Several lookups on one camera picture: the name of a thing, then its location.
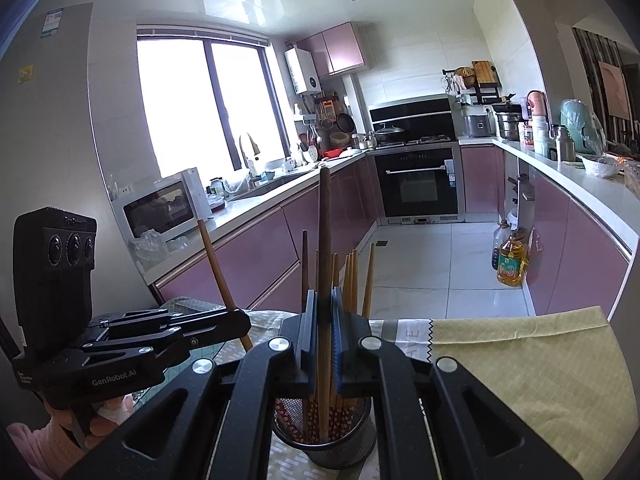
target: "mesh holder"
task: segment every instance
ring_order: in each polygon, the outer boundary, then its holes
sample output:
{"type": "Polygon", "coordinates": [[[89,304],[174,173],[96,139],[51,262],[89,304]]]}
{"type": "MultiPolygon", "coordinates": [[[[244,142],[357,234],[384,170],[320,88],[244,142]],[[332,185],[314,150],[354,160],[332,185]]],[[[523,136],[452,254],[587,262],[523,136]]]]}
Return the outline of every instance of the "mesh holder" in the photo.
{"type": "Polygon", "coordinates": [[[302,399],[278,399],[273,433],[288,446],[304,451],[320,467],[348,469],[366,459],[376,445],[376,427],[370,413],[369,397],[357,399],[355,406],[331,410],[329,437],[333,439],[312,444],[318,441],[318,405],[302,399]],[[305,409],[309,411],[308,428],[303,427],[305,409]]]}

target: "yellow oil bottle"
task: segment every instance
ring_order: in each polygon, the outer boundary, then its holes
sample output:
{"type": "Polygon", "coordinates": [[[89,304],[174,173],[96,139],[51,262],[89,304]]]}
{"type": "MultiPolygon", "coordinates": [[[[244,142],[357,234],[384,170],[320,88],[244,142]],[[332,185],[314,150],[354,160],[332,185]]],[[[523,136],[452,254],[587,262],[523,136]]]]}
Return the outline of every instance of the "yellow oil bottle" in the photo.
{"type": "Polygon", "coordinates": [[[527,250],[518,238],[518,233],[512,232],[498,254],[498,281],[509,286],[519,286],[524,275],[527,250]]]}

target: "white countertop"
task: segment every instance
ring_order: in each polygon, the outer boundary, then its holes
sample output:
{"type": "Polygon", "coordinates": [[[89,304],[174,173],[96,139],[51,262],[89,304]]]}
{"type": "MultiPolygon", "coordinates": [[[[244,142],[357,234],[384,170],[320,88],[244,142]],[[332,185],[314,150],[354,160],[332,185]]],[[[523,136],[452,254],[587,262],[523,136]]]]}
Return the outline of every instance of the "white countertop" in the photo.
{"type": "MultiPolygon", "coordinates": [[[[356,160],[360,160],[366,155],[367,152],[357,153],[356,155],[352,155],[347,158],[329,160],[326,164],[333,173],[345,166],[348,166],[356,160]]],[[[226,207],[223,210],[214,213],[213,218],[206,222],[211,241],[215,242],[216,240],[219,240],[224,235],[239,228],[249,220],[252,220],[268,209],[277,206],[280,202],[295,195],[300,190],[305,189],[305,187],[309,187],[318,182],[319,179],[320,170],[311,170],[306,173],[302,173],[300,178],[284,184],[283,186],[277,187],[273,191],[265,193],[262,196],[227,202],[226,207]]],[[[203,250],[204,244],[202,243],[202,238],[200,237],[200,232],[197,228],[187,232],[184,236],[189,239],[189,243],[186,248],[171,253],[162,263],[149,270],[142,271],[142,277],[145,279],[147,285],[157,281],[166,273],[191,258],[194,254],[203,250]]]]}
{"type": "Polygon", "coordinates": [[[584,170],[549,160],[520,144],[499,137],[459,137],[460,146],[494,144],[521,158],[565,188],[606,224],[634,253],[640,239],[640,200],[626,187],[622,175],[609,178],[590,176],[584,170]]]}

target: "camera lens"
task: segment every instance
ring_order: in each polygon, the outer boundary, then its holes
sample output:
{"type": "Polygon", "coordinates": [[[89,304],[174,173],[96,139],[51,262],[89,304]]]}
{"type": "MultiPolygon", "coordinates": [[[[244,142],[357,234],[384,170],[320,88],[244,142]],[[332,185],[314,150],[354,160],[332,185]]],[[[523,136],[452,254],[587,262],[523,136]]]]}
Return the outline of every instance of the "camera lens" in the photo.
{"type": "Polygon", "coordinates": [[[57,265],[62,257],[62,241],[60,237],[55,235],[49,240],[49,263],[57,265]]]}
{"type": "Polygon", "coordinates": [[[84,257],[88,260],[91,257],[91,253],[94,252],[94,243],[91,238],[87,238],[84,242],[84,257]]]}
{"type": "Polygon", "coordinates": [[[66,243],[66,259],[71,265],[75,265],[80,259],[80,237],[76,233],[73,233],[66,243]]]}

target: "cabinet handle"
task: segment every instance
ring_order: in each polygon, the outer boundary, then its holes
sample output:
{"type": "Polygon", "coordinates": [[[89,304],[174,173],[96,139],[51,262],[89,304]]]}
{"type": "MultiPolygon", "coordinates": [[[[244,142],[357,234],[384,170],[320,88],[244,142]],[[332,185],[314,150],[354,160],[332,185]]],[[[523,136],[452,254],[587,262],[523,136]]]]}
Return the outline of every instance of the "cabinet handle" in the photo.
{"type": "Polygon", "coordinates": [[[420,168],[418,170],[400,170],[400,171],[389,171],[386,170],[385,173],[388,175],[395,175],[398,173],[416,173],[417,171],[438,171],[438,170],[445,170],[446,171],[447,167],[442,165],[439,168],[420,168]]]}

